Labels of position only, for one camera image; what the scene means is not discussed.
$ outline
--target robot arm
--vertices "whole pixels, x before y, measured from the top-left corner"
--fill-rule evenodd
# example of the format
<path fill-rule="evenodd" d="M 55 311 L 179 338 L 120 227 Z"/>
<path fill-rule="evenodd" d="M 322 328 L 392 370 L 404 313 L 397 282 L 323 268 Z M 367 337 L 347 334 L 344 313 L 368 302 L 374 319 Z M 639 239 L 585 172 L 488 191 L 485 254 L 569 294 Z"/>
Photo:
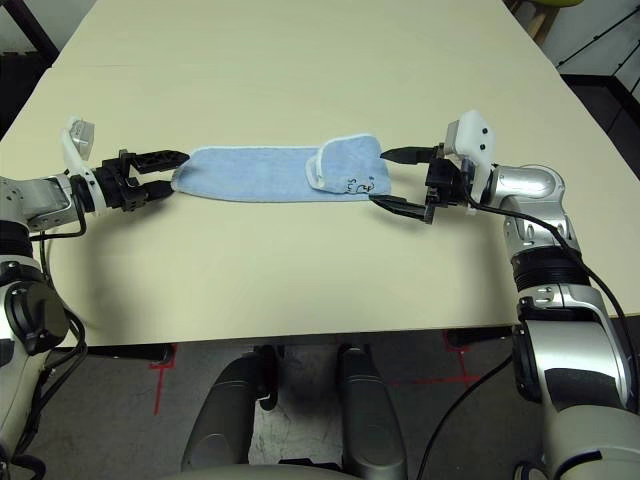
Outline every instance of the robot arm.
<path fill-rule="evenodd" d="M 0 478 L 9 462 L 19 461 L 41 408 L 55 393 L 41 392 L 53 369 L 45 365 L 49 352 L 70 330 L 78 337 L 77 353 L 86 352 L 82 324 L 33 259 L 31 242 L 82 235 L 85 212 L 133 211 L 171 195 L 170 182 L 140 184 L 130 169 L 164 171 L 189 158 L 175 151 L 121 150 L 118 158 L 91 169 L 86 161 L 92 143 L 93 125 L 72 119 L 62 133 L 65 173 L 32 180 L 0 177 Z M 29 236 L 73 222 L 80 222 L 79 231 Z"/>
<path fill-rule="evenodd" d="M 626 476 L 640 469 L 635 359 L 625 355 L 600 291 L 590 285 L 562 208 L 564 181 L 543 166 L 493 164 L 494 143 L 487 122 L 467 112 L 449 125 L 443 144 L 382 154 L 398 163 L 429 164 L 424 206 L 392 196 L 370 198 L 428 224 L 436 208 L 458 204 L 470 214 L 505 215 L 519 292 L 516 384 L 526 399 L 543 405 L 548 477 L 604 478 L 603 471 L 609 478 L 635 477 Z"/>

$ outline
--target beige tabletop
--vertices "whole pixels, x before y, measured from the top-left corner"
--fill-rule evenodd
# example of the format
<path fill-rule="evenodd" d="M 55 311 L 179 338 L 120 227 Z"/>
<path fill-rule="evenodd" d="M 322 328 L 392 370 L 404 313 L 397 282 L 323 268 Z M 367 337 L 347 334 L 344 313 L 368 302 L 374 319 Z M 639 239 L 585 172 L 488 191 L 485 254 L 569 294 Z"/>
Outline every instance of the beige tabletop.
<path fill-rule="evenodd" d="M 497 132 L 499 163 L 563 175 L 585 260 L 640 312 L 640 184 L 498 0 L 99 0 L 0 143 L 0 175 L 64 169 L 71 115 L 96 124 L 97 166 L 120 148 L 358 132 L 383 149 L 430 146 L 472 108 Z M 424 166 L 390 173 L 394 194 L 424 201 Z M 51 242 L 51 261 L 94 345 L 516 320 L 502 219 L 463 208 L 426 226 L 370 202 L 176 193 L 88 223 L 86 236 Z"/>

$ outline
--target chair leg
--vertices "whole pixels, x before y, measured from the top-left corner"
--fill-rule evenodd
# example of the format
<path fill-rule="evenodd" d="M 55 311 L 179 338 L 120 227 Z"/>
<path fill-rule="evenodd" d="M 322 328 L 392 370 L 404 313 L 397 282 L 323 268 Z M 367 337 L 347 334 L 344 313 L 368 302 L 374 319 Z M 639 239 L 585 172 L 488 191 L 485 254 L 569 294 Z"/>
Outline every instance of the chair leg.
<path fill-rule="evenodd" d="M 546 6 L 536 4 L 536 11 L 533 14 L 533 18 L 529 21 L 529 24 L 527 25 L 527 33 L 531 38 L 533 39 L 536 38 L 536 35 L 542 28 L 542 24 L 544 23 L 545 18 L 547 17 L 547 14 L 548 14 L 548 11 Z"/>
<path fill-rule="evenodd" d="M 511 13 L 516 13 L 522 5 L 522 2 L 523 0 L 504 0 L 504 4 Z"/>
<path fill-rule="evenodd" d="M 538 33 L 536 33 L 536 35 L 533 37 L 533 41 L 536 42 L 538 46 L 542 46 L 542 44 L 544 43 L 545 39 L 547 38 L 547 34 L 551 30 L 551 26 L 553 25 L 553 22 L 555 21 L 556 17 L 558 16 L 558 12 L 560 11 L 560 9 L 557 7 L 546 8 L 548 8 L 548 11 L 544 18 L 544 21 L 542 22 Z"/>

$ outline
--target light blue cloth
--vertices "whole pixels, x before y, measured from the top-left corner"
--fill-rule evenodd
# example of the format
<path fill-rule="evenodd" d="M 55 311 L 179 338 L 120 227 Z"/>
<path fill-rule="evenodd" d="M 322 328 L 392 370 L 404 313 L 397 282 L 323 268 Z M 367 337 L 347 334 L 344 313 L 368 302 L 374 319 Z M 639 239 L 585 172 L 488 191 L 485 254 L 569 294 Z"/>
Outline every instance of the light blue cloth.
<path fill-rule="evenodd" d="M 388 194 L 391 181 L 372 135 L 322 147 L 203 147 L 173 174 L 179 192 L 239 202 L 344 202 Z"/>

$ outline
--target wall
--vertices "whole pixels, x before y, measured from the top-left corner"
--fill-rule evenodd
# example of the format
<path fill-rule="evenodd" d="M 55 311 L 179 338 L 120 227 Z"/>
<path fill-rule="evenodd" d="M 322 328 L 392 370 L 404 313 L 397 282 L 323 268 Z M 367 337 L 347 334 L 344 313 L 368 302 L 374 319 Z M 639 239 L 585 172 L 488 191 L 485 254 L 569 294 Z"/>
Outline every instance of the wall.
<path fill-rule="evenodd" d="M 96 0 L 26 0 L 53 42 L 62 48 Z M 556 64 L 630 12 L 640 0 L 584 0 L 575 7 L 560 11 L 542 50 Z M 525 4 L 519 13 L 521 23 L 527 22 L 533 8 Z M 609 75 L 618 62 L 640 40 L 640 13 L 629 19 L 595 45 L 563 66 L 563 73 Z M 25 52 L 33 47 L 7 12 L 0 8 L 0 52 Z M 640 50 L 618 73 L 627 88 L 640 76 Z M 640 86 L 635 97 L 640 99 Z"/>
<path fill-rule="evenodd" d="M 639 0 L 584 0 L 575 7 L 564 8 L 560 10 L 542 50 L 556 65 L 594 35 L 602 33 L 630 13 L 639 3 Z M 523 6 L 517 15 L 520 23 L 526 24 L 532 12 L 530 5 Z M 638 41 L 640 12 L 559 70 L 561 73 L 611 75 Z M 640 49 L 616 76 L 627 88 L 631 88 L 640 76 Z M 640 100 L 640 86 L 636 88 L 634 96 Z"/>
<path fill-rule="evenodd" d="M 61 49 L 96 0 L 25 0 L 53 43 Z M 35 50 L 4 8 L 0 8 L 0 53 Z"/>

